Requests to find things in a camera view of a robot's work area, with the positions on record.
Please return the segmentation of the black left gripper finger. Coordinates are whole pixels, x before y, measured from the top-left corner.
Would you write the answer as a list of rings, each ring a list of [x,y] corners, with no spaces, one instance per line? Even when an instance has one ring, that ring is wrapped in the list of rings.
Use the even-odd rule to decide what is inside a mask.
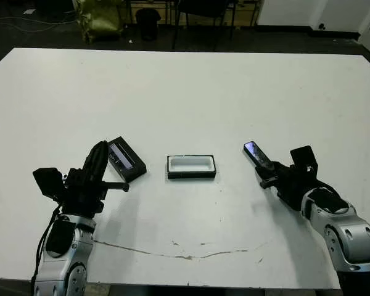
[[[100,150],[100,143],[97,143],[90,151],[86,160],[84,162],[82,171],[83,171],[83,181],[85,183],[96,184],[98,181],[97,178],[97,165],[98,165],[98,156]]]
[[[107,141],[101,141],[96,145],[94,157],[94,181],[102,181],[108,162],[108,144]]]

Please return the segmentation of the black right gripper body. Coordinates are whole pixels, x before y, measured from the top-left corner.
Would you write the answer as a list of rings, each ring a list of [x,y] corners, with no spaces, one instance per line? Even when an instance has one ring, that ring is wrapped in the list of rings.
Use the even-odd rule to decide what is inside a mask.
[[[317,187],[317,165],[299,167],[296,165],[284,166],[275,178],[261,179],[263,189],[275,187],[277,196],[291,209],[301,210],[303,196]]]

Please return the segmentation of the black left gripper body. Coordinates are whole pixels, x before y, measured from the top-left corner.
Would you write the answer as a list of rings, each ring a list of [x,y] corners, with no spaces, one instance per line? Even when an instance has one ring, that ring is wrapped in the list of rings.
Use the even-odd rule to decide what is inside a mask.
[[[107,182],[103,180],[105,170],[71,168],[64,182],[62,212],[78,216],[95,216],[102,213],[108,190],[128,192],[126,182]]]

